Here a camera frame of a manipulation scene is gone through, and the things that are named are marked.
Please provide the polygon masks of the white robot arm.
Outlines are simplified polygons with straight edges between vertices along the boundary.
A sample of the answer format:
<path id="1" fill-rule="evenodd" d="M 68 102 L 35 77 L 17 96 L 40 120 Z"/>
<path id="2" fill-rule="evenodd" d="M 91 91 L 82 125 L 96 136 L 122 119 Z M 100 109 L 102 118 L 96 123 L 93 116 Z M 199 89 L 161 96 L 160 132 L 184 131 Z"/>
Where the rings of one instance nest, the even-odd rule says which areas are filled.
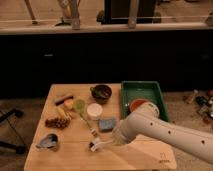
<path id="1" fill-rule="evenodd" d="M 213 134 L 181 127 L 157 117 L 158 107 L 145 102 L 120 120 L 112 132 L 119 145 L 129 144 L 144 135 L 174 146 L 207 163 L 213 164 Z"/>

